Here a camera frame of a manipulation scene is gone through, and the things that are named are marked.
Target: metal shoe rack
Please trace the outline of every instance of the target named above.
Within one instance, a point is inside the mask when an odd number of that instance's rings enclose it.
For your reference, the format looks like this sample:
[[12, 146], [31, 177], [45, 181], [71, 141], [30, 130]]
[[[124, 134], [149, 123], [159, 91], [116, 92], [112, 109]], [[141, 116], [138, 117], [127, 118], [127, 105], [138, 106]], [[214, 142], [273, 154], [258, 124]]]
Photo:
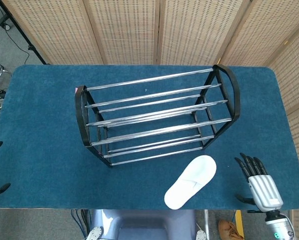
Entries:
[[[230, 87], [232, 89], [229, 90], [226, 88], [226, 84], [223, 79], [223, 72], [229, 79]], [[155, 82], [155, 81], [163, 81], [167, 79], [173, 79], [177, 81], [178, 77], [182, 76], [190, 76], [190, 75], [199, 75], [202, 73], [209, 73], [207, 79], [205, 80], [204, 85], [183, 88], [171, 91], [157, 92], [153, 94], [123, 98], [123, 99], [115, 99], [110, 101], [104, 101], [95, 103], [91, 92], [92, 91], [102, 91], [107, 88], [123, 88], [123, 86], [127, 85], [135, 85], [137, 88], [138, 84]], [[206, 94], [210, 89], [219, 88], [221, 99], [207, 102]], [[186, 95], [186, 96], [175, 96], [182, 93], [190, 93], [194, 91], [200, 91], [198, 94]], [[167, 98], [163, 100], [155, 100], [145, 103], [133, 104], [133, 101], [139, 100], [147, 100], [147, 99], [155, 99], [164, 96], [173, 96], [172, 98]], [[132, 114], [124, 117], [115, 117], [113, 119], [104, 119], [102, 114], [121, 111], [126, 109], [135, 109], [141, 108], [144, 106], [151, 105], [163, 105], [170, 102], [183, 101], [196, 98], [196, 102], [191, 105], [185, 105], [182, 107], [170, 108], [160, 111], [152, 111], [146, 112], [142, 114]], [[120, 103], [129, 103], [132, 102], [131, 105], [100, 109], [103, 106], [110, 106]], [[224, 109], [226, 109], [228, 117], [214, 119], [212, 116], [212, 108], [217, 105], [226, 105]], [[208, 145], [210, 145], [216, 138], [218, 138], [226, 129], [228, 129], [240, 116], [240, 89], [233, 72], [226, 66], [221, 64], [214, 65], [212, 68], [196, 70], [190, 72], [182, 72], [165, 76], [151, 77], [146, 79], [139, 79], [133, 81], [119, 82], [101, 86], [94, 87], [86, 87], [85, 85], [77, 88], [75, 93], [75, 109], [76, 109], [76, 118], [78, 128], [81, 134], [81, 138], [83, 144], [86, 148], [88, 148], [95, 156], [97, 156], [104, 164], [108, 167], [112, 167], [115, 165], [138, 162], [143, 160], [155, 159], [175, 154], [187, 153], [192, 151], [198, 151], [205, 149]], [[197, 112], [205, 112], [207, 121], [199, 122], [197, 118]], [[155, 126], [153, 122], [157, 120], [165, 119], [167, 123], [171, 122], [171, 118], [175, 118], [183, 115], [192, 115], [191, 122], [180, 125], [172, 125], [163, 128], [156, 128], [152, 130], [146, 131], [138, 131], [129, 134], [122, 134], [117, 136], [108, 137], [109, 131], [112, 128], [116, 128], [119, 126], [128, 126], [133, 130], [138, 130], [139, 123], [151, 124], [151, 126]], [[203, 135], [202, 127], [210, 126], [211, 133], [209, 135]], [[188, 135], [183, 137], [177, 137], [162, 141], [153, 141], [147, 144], [140, 145], [131, 145], [128, 147], [121, 147], [118, 149], [113, 148], [113, 144], [117, 142], [128, 143], [130, 140], [135, 140], [138, 138], [146, 138], [150, 136], [164, 135], [173, 132], [180, 131], [188, 131], [191, 129], [197, 129], [197, 134]], [[125, 159], [123, 161], [112, 161], [114, 157], [122, 156], [122, 155], [131, 155], [133, 153], [147, 152], [151, 150], [164, 149], [172, 146], [185, 146], [190, 143], [200, 142], [199, 147], [194, 148], [186, 148], [182, 150], [167, 152], [164, 154], [155, 154], [146, 157], [137, 157], [136, 159]]]

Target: gray floor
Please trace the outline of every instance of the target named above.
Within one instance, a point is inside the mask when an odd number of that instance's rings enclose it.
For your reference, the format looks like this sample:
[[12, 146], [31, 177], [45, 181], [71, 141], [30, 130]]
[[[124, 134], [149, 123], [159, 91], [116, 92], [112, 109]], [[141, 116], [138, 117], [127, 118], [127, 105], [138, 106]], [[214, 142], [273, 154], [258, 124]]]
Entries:
[[[27, 43], [15, 27], [8, 31], [15, 42], [24, 50]], [[29, 51], [27, 64], [41, 64], [35, 54]], [[27, 55], [20, 51], [0, 27], [0, 63], [5, 69], [13, 72], [24, 64]], [[8, 88], [8, 75], [0, 80], [0, 88]], [[218, 240], [217, 223], [219, 219], [231, 220], [233, 210], [209, 211], [210, 239]], [[204, 215], [196, 214], [198, 224], [204, 227]], [[249, 214], [243, 212], [244, 233], [246, 240], [271, 240], [272, 234], [267, 230], [264, 214]], [[81, 240], [82, 234], [72, 220], [68, 209], [0, 209], [0, 240]]]

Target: yellow object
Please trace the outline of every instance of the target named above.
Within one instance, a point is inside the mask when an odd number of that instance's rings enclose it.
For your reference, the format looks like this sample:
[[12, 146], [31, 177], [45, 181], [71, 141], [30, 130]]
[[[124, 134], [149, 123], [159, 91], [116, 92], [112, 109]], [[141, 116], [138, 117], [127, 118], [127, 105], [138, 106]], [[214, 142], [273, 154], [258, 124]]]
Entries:
[[244, 230], [243, 230], [243, 221], [242, 221], [242, 212], [241, 210], [236, 210], [235, 213], [235, 221], [236, 221], [236, 228], [239, 233], [244, 238]]

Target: brown shoe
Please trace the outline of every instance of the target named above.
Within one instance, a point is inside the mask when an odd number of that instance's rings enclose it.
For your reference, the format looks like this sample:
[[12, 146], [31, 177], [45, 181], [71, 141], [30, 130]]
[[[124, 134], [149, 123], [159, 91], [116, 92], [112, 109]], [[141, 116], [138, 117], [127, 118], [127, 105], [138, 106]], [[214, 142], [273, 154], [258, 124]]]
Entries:
[[221, 240], [244, 240], [244, 238], [239, 235], [236, 226], [232, 222], [223, 219], [218, 222], [218, 232]]

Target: blue table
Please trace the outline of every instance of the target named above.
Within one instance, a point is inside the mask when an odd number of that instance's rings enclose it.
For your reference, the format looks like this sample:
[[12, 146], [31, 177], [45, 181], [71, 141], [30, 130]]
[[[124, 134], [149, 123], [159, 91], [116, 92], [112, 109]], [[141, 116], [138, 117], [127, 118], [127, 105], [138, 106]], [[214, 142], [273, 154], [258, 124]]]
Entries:
[[[0, 195], [0, 208], [166, 209], [165, 192], [187, 164], [203, 152], [108, 168], [82, 143], [75, 116], [75, 87], [204, 68], [207, 67], [19, 67], [11, 79], [0, 115], [0, 141], [3, 141], [0, 185], [11, 183]], [[216, 161], [216, 175], [183, 208], [252, 209], [234, 197], [235, 193], [251, 197], [234, 160], [243, 152], [264, 162], [284, 200], [283, 208], [297, 209], [299, 161], [275, 74], [265, 67], [231, 69], [240, 87], [240, 118], [205, 150]], [[173, 84], [186, 87], [183, 81]], [[152, 86], [146, 94], [164, 90], [162, 85]], [[131, 93], [113, 89], [112, 94], [127, 98]]]

